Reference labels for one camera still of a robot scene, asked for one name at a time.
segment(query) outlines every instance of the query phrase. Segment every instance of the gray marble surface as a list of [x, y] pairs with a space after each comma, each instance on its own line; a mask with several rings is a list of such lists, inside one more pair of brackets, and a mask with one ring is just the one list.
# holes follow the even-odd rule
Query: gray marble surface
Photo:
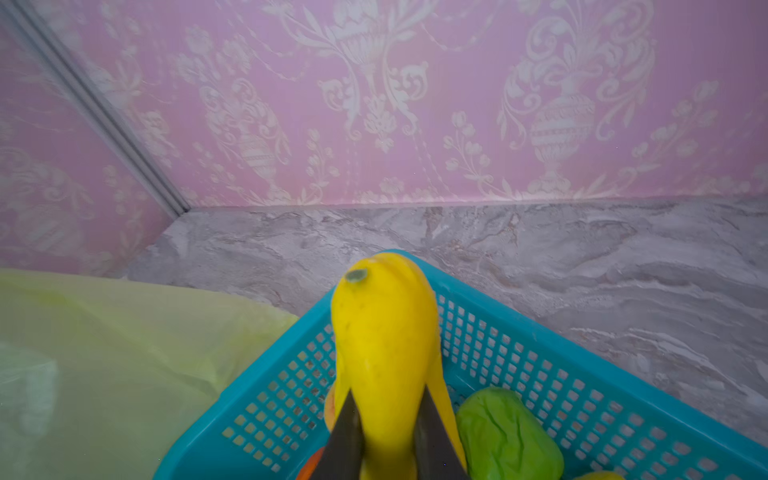
[[768, 445], [768, 200], [193, 212], [132, 280], [305, 313], [401, 248]]

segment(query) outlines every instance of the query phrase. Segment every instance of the blue basket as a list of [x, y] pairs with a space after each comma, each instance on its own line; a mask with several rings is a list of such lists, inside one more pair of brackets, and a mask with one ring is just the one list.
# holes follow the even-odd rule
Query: blue basket
[[[517, 392], [560, 446], [570, 479], [768, 478], [768, 449], [413, 257], [437, 295], [454, 408], [486, 386]], [[155, 480], [286, 478], [328, 439], [336, 372], [326, 294], [170, 449]]]

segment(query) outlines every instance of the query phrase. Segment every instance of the red tomato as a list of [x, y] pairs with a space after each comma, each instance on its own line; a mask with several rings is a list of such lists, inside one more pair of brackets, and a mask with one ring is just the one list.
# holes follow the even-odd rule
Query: red tomato
[[323, 450], [325, 450], [325, 447], [322, 447], [320, 450], [314, 453], [310, 457], [309, 460], [306, 461], [304, 466], [301, 468], [301, 471], [299, 472], [299, 476], [296, 477], [296, 480], [310, 480], [310, 477], [315, 472], [315, 467], [320, 462], [320, 457], [323, 456]]

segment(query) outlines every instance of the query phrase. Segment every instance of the gray corner strip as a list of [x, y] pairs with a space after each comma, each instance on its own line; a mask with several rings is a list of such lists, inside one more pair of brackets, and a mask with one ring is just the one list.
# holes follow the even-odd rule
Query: gray corner strip
[[29, 0], [0, 0], [0, 17], [17, 39], [35, 54], [69, 94], [88, 123], [172, 217], [190, 205], [152, 160], [106, 98], [77, 66], [67, 48], [35, 12]]

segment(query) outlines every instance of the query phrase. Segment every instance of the pink wall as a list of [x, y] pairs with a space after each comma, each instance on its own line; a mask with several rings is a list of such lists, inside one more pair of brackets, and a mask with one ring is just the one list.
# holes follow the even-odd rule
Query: pink wall
[[768, 190], [763, 0], [36, 0], [198, 206]]
[[103, 275], [170, 223], [0, 28], [0, 266]]

